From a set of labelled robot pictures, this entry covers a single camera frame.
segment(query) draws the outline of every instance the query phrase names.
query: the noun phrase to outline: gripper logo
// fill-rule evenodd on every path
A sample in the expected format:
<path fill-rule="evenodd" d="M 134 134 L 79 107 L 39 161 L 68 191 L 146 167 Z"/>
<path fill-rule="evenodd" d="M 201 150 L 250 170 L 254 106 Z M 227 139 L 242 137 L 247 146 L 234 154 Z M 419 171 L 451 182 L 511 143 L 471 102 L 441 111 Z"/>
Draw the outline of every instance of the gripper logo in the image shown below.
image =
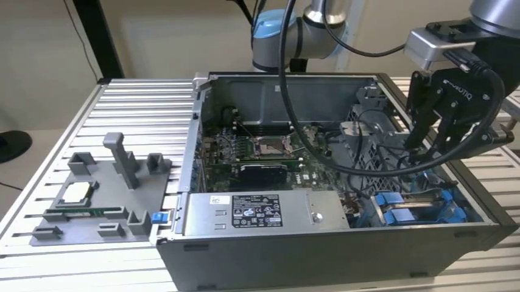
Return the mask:
<path fill-rule="evenodd" d="M 465 90 L 464 88 L 461 88 L 459 85 L 455 85 L 449 80 L 444 80 L 443 83 L 444 83 L 444 84 L 449 84 L 449 85 L 455 88 L 455 90 L 459 91 L 459 92 L 464 95 L 464 97 L 465 97 L 468 100 L 472 100 L 473 94 L 471 94 L 471 93 L 468 92 L 468 90 Z"/>

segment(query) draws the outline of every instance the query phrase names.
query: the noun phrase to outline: black pole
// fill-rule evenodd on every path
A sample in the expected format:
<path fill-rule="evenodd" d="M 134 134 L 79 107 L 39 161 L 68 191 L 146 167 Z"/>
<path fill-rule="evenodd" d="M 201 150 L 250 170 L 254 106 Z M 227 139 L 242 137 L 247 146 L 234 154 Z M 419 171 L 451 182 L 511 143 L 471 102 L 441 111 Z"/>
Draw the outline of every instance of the black pole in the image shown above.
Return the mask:
<path fill-rule="evenodd" d="M 74 0 L 74 6 L 87 34 L 104 78 L 124 78 L 112 36 L 99 0 Z"/>

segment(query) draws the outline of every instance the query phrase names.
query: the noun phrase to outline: label sticker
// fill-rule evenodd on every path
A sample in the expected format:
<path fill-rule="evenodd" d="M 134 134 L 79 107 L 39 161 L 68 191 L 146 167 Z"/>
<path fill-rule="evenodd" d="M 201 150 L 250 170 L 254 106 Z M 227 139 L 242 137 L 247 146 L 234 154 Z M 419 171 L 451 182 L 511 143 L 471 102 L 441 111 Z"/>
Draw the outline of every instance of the label sticker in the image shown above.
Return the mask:
<path fill-rule="evenodd" d="M 211 196 L 210 204 L 211 205 L 229 205 L 231 198 L 229 196 Z"/>
<path fill-rule="evenodd" d="M 282 209 L 278 195 L 233 196 L 233 227 L 281 227 Z"/>

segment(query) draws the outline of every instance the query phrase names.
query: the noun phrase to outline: cable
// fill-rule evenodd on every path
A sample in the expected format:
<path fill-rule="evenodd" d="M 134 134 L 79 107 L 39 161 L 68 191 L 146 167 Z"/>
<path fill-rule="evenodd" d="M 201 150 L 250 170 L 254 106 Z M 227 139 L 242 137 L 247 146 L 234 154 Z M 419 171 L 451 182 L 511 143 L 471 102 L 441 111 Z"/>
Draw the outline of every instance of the cable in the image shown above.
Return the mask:
<path fill-rule="evenodd" d="M 266 2 L 268 2 L 268 0 L 259 0 L 259 3 L 258 3 L 258 0 L 255 0 L 255 3 L 254 3 L 254 10 L 253 10 L 254 20 L 253 20 L 253 26 L 251 26 L 251 49 L 253 49 L 254 33 L 257 30 L 257 24 L 258 24 L 258 17 L 264 11 L 264 8 L 266 6 Z"/>
<path fill-rule="evenodd" d="M 70 17 L 71 22 L 72 22 L 74 30 L 76 31 L 78 38 L 80 39 L 80 42 L 82 42 L 82 45 L 83 45 L 83 53 L 84 53 L 84 57 L 87 59 L 88 67 L 90 67 L 90 70 L 92 70 L 92 74 L 95 75 L 95 79 L 96 79 L 96 82 L 98 82 L 98 80 L 99 80 L 98 74 L 96 74 L 95 68 L 92 67 L 92 63 L 90 62 L 88 53 L 87 53 L 87 46 L 84 44 L 80 32 L 78 31 L 76 23 L 74 22 L 74 18 L 72 18 L 71 10 L 68 8 L 67 0 L 63 0 L 63 3 L 64 3 L 66 8 L 67 8 L 67 14 L 68 14 L 68 17 Z"/>
<path fill-rule="evenodd" d="M 23 188 L 12 186 L 11 184 L 4 184 L 3 182 L 0 182 L 0 186 L 10 187 L 10 188 L 12 188 L 15 190 L 20 190 L 20 191 L 24 190 Z"/>
<path fill-rule="evenodd" d="M 247 22 L 250 23 L 250 25 L 253 25 L 253 16 L 250 10 L 247 9 L 246 3 L 243 2 L 243 0 L 231 0 L 231 1 L 238 5 L 243 13 L 243 16 L 246 17 Z"/>
<path fill-rule="evenodd" d="M 369 52 L 364 52 L 362 50 L 353 48 L 352 46 L 345 44 L 341 41 L 341 39 L 337 37 L 337 35 L 334 34 L 334 32 L 330 28 L 330 25 L 329 25 L 329 20 L 326 19 L 325 11 L 326 11 L 326 0 L 324 0 L 324 2 L 322 2 L 322 21 L 324 21 L 325 29 L 326 29 L 329 35 L 333 37 L 334 41 L 338 43 L 338 45 L 342 46 L 344 48 L 346 48 L 346 50 L 349 50 L 354 54 L 358 54 L 358 55 L 369 57 L 369 58 L 378 58 L 378 57 L 392 55 L 393 53 L 399 52 L 400 50 L 403 50 L 405 48 L 405 45 L 403 44 L 399 47 L 395 47 L 393 49 L 390 49 L 385 52 L 381 52 L 381 53 L 369 53 Z"/>
<path fill-rule="evenodd" d="M 479 123 L 479 126 L 475 127 L 472 133 L 469 136 L 463 140 L 463 142 L 452 148 L 445 154 L 440 155 L 435 159 L 432 159 L 428 162 L 424 162 L 419 165 L 415 165 L 412 167 L 408 167 L 405 169 L 396 169 L 396 170 L 386 170 L 386 171 L 369 171 L 369 170 L 361 170 L 361 169 L 353 169 L 350 167 L 344 167 L 338 164 L 336 164 L 333 161 L 326 159 L 313 148 L 312 144 L 309 143 L 309 140 L 306 138 L 306 135 L 301 129 L 298 118 L 294 114 L 293 104 L 292 100 L 289 98 L 289 91 L 288 91 L 288 76 L 285 75 L 285 47 L 288 42 L 288 29 L 289 29 L 289 19 L 290 15 L 293 13 L 296 0 L 288 1 L 288 8 L 285 9 L 284 13 L 284 20 L 282 20 L 282 27 L 281 27 L 281 39 L 280 39 L 280 47 L 278 47 L 278 81 L 280 81 L 280 88 L 281 88 L 281 95 L 285 105 L 285 110 L 288 112 L 289 120 L 293 123 L 296 133 L 298 135 L 298 138 L 301 140 L 301 143 L 304 144 L 306 150 L 309 151 L 310 155 L 318 160 L 325 166 L 330 167 L 336 171 L 352 175 L 362 175 L 362 176 L 373 176 L 373 177 L 388 177 L 388 176 L 401 176 L 408 175 L 412 173 L 421 172 L 423 170 L 431 169 L 436 167 L 437 165 L 444 164 L 449 160 L 455 159 L 457 155 L 472 146 L 473 142 L 480 139 L 483 132 L 488 129 L 489 125 L 492 124 L 495 120 L 496 113 L 500 110 L 500 104 L 505 96 L 505 88 L 504 88 L 504 82 L 500 79 L 500 76 L 497 73 L 491 69 L 484 69 L 481 72 L 481 76 L 485 77 L 492 84 L 493 88 L 493 96 L 492 96 L 492 105 L 489 108 L 488 113 L 485 114 L 485 117 L 483 118 L 481 122 Z"/>

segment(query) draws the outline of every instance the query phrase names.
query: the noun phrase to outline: power supply label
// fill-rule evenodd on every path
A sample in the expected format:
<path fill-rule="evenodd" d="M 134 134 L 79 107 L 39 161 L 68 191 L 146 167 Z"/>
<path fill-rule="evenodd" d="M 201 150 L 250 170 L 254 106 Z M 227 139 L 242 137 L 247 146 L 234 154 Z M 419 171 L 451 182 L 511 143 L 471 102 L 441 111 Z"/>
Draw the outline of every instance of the power supply label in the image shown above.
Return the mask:
<path fill-rule="evenodd" d="M 278 195 L 233 196 L 233 227 L 281 227 L 282 207 Z"/>

